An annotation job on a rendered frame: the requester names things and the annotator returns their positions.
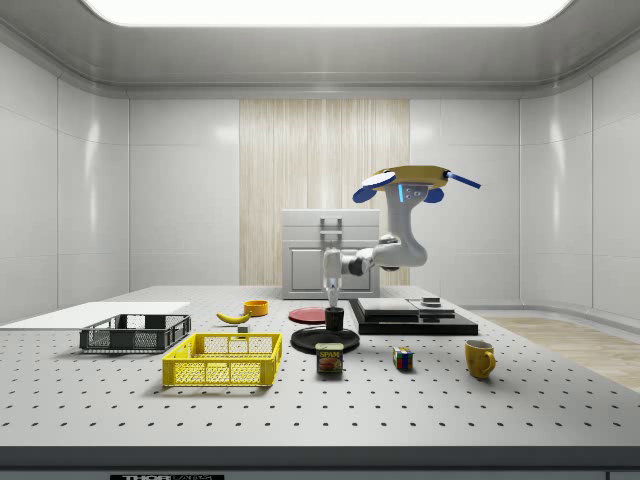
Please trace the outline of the flat-sided can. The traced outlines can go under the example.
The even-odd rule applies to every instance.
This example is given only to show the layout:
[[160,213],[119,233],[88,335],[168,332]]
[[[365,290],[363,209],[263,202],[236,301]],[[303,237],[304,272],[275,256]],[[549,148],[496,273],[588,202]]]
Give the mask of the flat-sided can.
[[343,371],[342,343],[316,343],[316,360],[318,373],[339,373]]

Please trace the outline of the white board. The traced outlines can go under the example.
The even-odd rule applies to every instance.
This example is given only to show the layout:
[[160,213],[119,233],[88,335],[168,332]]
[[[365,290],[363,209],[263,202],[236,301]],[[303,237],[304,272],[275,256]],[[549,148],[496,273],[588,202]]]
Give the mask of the white board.
[[171,314],[189,302],[89,302],[0,326],[0,329],[82,329],[118,314]]

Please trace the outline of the white cabinet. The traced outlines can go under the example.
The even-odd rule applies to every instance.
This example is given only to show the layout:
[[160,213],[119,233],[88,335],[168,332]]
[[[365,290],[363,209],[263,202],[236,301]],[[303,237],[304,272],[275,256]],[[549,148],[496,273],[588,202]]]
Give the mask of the white cabinet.
[[282,283],[285,299],[325,300],[323,254],[335,247],[345,255],[374,247],[377,209],[284,209]]

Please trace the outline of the yellow basket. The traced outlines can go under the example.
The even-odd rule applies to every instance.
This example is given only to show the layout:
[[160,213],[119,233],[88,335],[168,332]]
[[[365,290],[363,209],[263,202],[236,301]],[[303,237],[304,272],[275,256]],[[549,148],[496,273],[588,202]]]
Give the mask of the yellow basket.
[[165,386],[270,386],[280,333],[194,333],[162,358]]

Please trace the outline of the dark grey basket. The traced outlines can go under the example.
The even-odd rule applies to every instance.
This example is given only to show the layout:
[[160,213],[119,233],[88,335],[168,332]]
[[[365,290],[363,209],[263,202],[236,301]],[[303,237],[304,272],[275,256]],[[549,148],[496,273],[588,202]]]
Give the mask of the dark grey basket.
[[191,317],[177,314],[119,314],[80,331],[88,352],[163,352],[186,337]]

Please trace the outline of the red plate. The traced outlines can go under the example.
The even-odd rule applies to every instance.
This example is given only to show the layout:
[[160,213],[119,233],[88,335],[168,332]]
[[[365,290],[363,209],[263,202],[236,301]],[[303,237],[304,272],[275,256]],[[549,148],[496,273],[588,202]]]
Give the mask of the red plate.
[[322,307],[303,307],[292,310],[288,318],[300,324],[317,325],[325,323],[325,309]]

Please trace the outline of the black plate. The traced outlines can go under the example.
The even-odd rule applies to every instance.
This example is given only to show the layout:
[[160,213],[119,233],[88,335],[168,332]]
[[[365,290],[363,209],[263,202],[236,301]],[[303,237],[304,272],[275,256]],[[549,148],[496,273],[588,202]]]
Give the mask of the black plate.
[[359,345],[359,336],[347,329],[340,331],[327,330],[320,327],[309,327],[295,331],[291,335],[291,344],[298,350],[314,354],[317,343],[340,343],[348,352]]

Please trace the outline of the drone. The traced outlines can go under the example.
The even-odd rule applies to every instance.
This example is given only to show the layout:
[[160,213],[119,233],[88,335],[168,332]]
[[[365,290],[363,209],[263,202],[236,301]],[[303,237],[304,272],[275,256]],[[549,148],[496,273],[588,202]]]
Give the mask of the drone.
[[448,169],[430,165],[404,165],[379,170],[373,176],[365,179],[362,186],[353,194],[355,203],[364,203],[373,198],[378,191],[389,184],[408,187],[410,184],[428,185],[429,191],[424,198],[426,203],[438,203],[444,198],[442,188],[447,182],[457,180],[468,186],[480,189],[481,185],[475,181],[456,175]]

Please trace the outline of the black stove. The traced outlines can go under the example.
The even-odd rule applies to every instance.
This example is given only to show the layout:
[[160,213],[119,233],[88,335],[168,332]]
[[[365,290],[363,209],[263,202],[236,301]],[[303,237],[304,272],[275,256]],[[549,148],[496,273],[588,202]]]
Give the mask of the black stove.
[[478,325],[453,308],[418,299],[358,298],[349,301],[360,334],[477,335]]

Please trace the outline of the yellow mug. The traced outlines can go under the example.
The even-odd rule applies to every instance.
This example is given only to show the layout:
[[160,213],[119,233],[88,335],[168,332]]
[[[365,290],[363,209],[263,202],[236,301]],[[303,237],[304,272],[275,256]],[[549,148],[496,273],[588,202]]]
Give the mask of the yellow mug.
[[467,340],[464,345],[469,373],[478,379],[486,379],[496,366],[494,347],[482,340]]

